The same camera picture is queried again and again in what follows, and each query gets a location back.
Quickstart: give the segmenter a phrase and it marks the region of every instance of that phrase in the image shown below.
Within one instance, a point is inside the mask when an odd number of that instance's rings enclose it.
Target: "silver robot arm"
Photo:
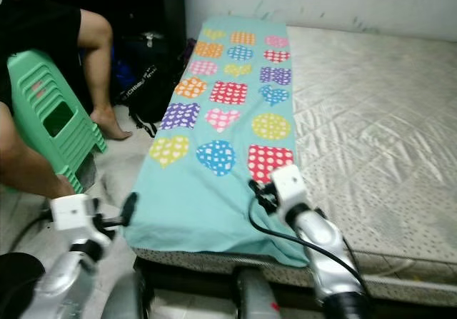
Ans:
[[[340,230],[306,205],[306,187],[295,165],[273,171],[272,183],[265,186],[250,182],[259,203],[267,213],[277,212],[280,220],[290,226],[306,242],[328,251],[355,270],[344,250]],[[327,318],[371,318],[368,296],[354,275],[340,263],[305,247],[313,275],[317,301]]]
[[[38,282],[32,304],[21,319],[81,317],[94,289],[96,264],[106,255],[115,235],[106,228],[128,225],[135,202],[136,194],[132,193],[123,213],[108,220],[96,214],[96,202],[84,194],[51,202],[55,227],[64,234],[70,248]]]

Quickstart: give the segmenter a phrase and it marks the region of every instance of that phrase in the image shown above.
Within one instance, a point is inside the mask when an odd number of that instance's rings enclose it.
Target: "floor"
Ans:
[[[153,143],[145,130],[137,129],[129,119],[127,108],[116,107],[116,115],[121,127],[133,131],[131,138],[123,142],[108,141],[109,149],[105,154],[95,155],[96,179],[86,192],[101,199],[100,210],[106,217],[116,216],[135,182],[136,174],[144,155]],[[122,175],[122,182],[113,185],[113,175]],[[116,187],[116,197],[106,193],[106,185]],[[31,219],[35,218],[44,199],[40,196],[11,191],[0,192],[0,254],[7,251],[16,234]],[[49,270],[53,262],[66,250],[66,242],[54,230],[52,224],[32,230],[19,245],[18,250],[36,256]],[[116,280],[132,270],[135,254],[120,236],[114,240],[109,254],[99,263],[94,292],[86,304],[83,319],[99,319],[105,302]],[[235,307],[230,300],[207,298],[203,296],[156,291],[151,304],[151,318],[154,319],[225,319],[235,318]],[[317,319],[318,313],[302,310],[281,309],[284,319]]]

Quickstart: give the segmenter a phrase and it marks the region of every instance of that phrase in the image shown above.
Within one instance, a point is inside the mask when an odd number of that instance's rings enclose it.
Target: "stacked plastic stool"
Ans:
[[[105,140],[51,58],[37,50],[8,60],[14,121],[21,137],[43,155],[77,193],[83,187],[76,171],[94,146]]]

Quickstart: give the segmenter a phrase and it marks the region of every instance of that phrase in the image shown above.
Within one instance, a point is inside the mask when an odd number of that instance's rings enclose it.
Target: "light blue towel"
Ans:
[[[301,246],[259,233],[247,218],[251,177],[265,182],[295,157],[289,49],[283,24],[233,16],[204,24],[133,189],[131,247],[307,264]],[[254,218],[293,235],[259,205]]]

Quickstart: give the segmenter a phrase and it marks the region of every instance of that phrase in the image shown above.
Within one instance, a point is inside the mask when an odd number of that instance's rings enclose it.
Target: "heart pattern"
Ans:
[[[236,44],[256,44],[256,35],[245,31],[235,31],[230,36],[230,42]]]
[[[240,118],[240,115],[240,111],[237,110],[224,112],[219,108],[213,108],[206,113],[205,119],[220,133]]]
[[[189,79],[181,80],[174,91],[176,94],[185,96],[186,98],[196,98],[206,91],[206,82],[192,76]]]
[[[246,100],[248,85],[245,83],[217,81],[209,100],[215,103],[240,105]]]
[[[199,112],[200,105],[197,103],[170,103],[160,124],[160,129],[170,130],[179,126],[193,129]]]
[[[192,74],[213,75],[217,72],[217,64],[210,61],[194,61],[189,67]]]
[[[252,49],[246,48],[245,46],[233,46],[227,51],[227,55],[233,60],[246,61],[254,56],[254,52]]]
[[[246,75],[252,72],[252,66],[250,64],[245,64],[243,66],[237,66],[236,64],[227,64],[224,67],[224,73],[230,74],[234,77],[240,75]]]
[[[292,70],[285,68],[262,67],[260,70],[260,81],[274,81],[280,85],[289,85],[292,82]]]
[[[267,36],[265,38],[265,43],[267,43],[269,46],[272,46],[274,48],[283,48],[285,46],[288,46],[288,39],[280,36]]]
[[[284,139],[291,132],[291,124],[275,113],[259,114],[252,120],[252,129],[260,138]]]
[[[216,176],[225,176],[235,166],[235,150],[228,141],[211,141],[199,146],[196,150],[197,159]]]
[[[226,33],[225,31],[222,31],[222,30],[213,30],[213,29],[204,29],[203,30],[203,34],[212,39],[213,41],[217,40],[217,39],[222,39],[223,37],[226,36]]]
[[[149,149],[149,155],[158,161],[162,168],[166,168],[176,160],[187,155],[189,139],[184,136],[172,138],[157,138]]]
[[[202,57],[214,57],[218,58],[222,56],[224,46],[218,43],[206,43],[198,41],[195,45],[195,54]]]
[[[289,92],[285,89],[273,89],[271,85],[265,85],[261,87],[258,92],[263,96],[267,103],[271,106],[276,105],[289,98]]]
[[[288,60],[288,58],[291,57],[291,54],[288,51],[265,50],[263,57],[274,64],[279,64]]]
[[[270,173],[277,168],[293,164],[293,152],[286,148],[270,146],[249,146],[248,168],[257,182],[271,182]]]

